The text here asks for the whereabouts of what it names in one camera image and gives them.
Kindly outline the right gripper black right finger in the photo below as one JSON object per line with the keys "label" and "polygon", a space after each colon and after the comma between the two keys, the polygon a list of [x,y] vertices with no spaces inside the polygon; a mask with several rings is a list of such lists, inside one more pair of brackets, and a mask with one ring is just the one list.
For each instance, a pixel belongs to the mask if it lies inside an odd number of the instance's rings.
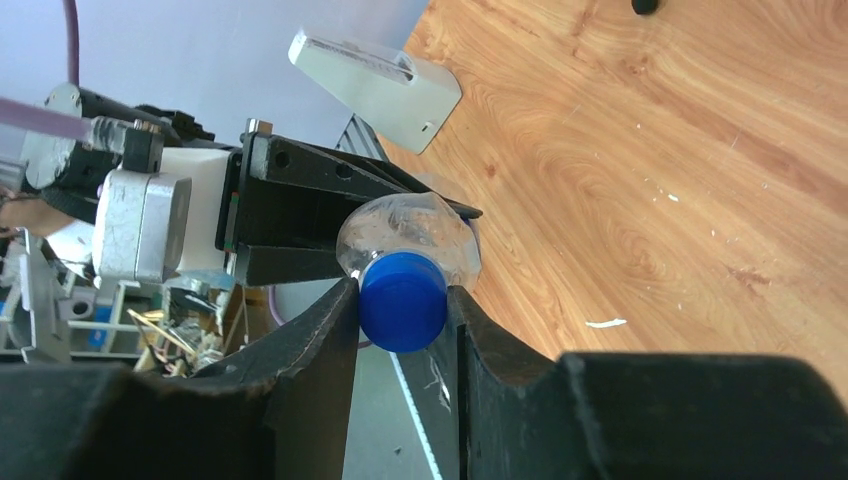
{"label": "right gripper black right finger", "polygon": [[784,356],[567,352],[550,360],[461,287],[461,470],[469,479],[843,479],[847,412]]}

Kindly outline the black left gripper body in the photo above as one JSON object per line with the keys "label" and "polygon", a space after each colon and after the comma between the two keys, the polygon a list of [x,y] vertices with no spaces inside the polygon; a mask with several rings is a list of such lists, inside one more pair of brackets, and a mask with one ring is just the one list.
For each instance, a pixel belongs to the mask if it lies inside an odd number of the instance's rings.
{"label": "black left gripper body", "polygon": [[229,154],[216,227],[215,247],[234,253],[244,245],[294,247],[329,250],[345,218],[364,203],[332,200],[328,197],[306,203],[302,200],[286,208],[274,207],[276,219],[259,222],[239,220],[239,179],[241,150]]}

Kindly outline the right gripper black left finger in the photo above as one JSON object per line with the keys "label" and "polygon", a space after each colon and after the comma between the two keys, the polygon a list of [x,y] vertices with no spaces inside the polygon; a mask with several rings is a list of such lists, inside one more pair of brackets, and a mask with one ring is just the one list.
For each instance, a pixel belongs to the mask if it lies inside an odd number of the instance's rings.
{"label": "right gripper black left finger", "polygon": [[359,327],[338,281],[190,378],[121,363],[1,368],[5,479],[338,479]]}

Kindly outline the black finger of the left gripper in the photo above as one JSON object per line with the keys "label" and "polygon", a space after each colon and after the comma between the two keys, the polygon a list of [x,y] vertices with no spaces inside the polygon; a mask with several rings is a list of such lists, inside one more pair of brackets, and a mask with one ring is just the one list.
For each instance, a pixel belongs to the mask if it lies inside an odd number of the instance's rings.
{"label": "black finger of the left gripper", "polygon": [[247,287],[340,278],[334,252],[321,249],[240,245],[233,277]]}
{"label": "black finger of the left gripper", "polygon": [[386,195],[433,193],[399,166],[304,143],[269,128],[240,135],[239,220],[276,219],[271,210],[293,202],[324,199],[365,203]]}

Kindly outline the blue bottle cap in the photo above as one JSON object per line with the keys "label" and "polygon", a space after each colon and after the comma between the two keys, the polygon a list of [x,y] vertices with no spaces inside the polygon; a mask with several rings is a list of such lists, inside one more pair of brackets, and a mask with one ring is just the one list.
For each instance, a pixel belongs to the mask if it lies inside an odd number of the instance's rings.
{"label": "blue bottle cap", "polygon": [[372,344],[394,353],[428,347],[447,318],[448,284],[438,265],[425,255],[395,251],[364,271],[359,293],[359,322]]}

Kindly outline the clear Pepsi bottle blue label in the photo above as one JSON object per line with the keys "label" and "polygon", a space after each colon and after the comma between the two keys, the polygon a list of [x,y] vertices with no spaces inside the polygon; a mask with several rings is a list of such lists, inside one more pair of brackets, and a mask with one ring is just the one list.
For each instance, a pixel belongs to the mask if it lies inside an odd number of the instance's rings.
{"label": "clear Pepsi bottle blue label", "polygon": [[358,207],[337,236],[336,259],[345,274],[359,281],[377,259],[396,252],[418,253],[433,261],[449,286],[471,292],[482,271],[476,222],[448,205],[470,197],[456,181],[423,173],[415,179],[429,193],[392,194]]}

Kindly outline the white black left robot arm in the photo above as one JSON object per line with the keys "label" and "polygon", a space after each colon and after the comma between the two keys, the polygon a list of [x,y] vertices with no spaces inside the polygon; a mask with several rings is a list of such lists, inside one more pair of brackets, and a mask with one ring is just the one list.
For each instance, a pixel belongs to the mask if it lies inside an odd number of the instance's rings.
{"label": "white black left robot arm", "polygon": [[193,117],[130,107],[70,83],[29,130],[26,180],[93,229],[103,278],[162,283],[225,273],[257,287],[334,278],[336,238],[361,205],[425,185],[390,163],[273,133],[251,120],[236,146]]}

